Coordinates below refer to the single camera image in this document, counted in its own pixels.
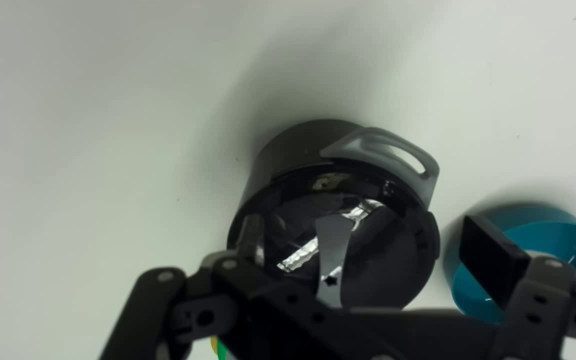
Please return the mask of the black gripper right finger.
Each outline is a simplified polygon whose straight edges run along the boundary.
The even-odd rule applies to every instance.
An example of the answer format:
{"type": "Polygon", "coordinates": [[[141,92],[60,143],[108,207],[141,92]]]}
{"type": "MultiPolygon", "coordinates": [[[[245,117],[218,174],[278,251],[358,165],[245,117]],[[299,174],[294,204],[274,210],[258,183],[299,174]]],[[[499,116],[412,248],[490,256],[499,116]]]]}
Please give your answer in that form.
{"type": "Polygon", "coordinates": [[[464,218],[458,258],[505,309],[490,360],[561,360],[576,338],[576,267],[531,256],[483,216],[464,218]]]}

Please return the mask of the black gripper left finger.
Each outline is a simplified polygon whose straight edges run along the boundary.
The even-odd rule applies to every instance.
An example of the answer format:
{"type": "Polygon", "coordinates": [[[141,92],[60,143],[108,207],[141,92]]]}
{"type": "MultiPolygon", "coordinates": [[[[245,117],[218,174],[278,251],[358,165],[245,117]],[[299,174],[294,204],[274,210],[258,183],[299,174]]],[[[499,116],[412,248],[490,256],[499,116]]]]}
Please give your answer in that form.
{"type": "Polygon", "coordinates": [[[193,344],[217,338],[237,360],[262,360],[267,341],[252,317],[252,293],[265,285],[258,250],[265,219],[247,216],[233,250],[214,251],[187,275],[152,267],[139,275],[101,360],[187,360],[193,344]]]}

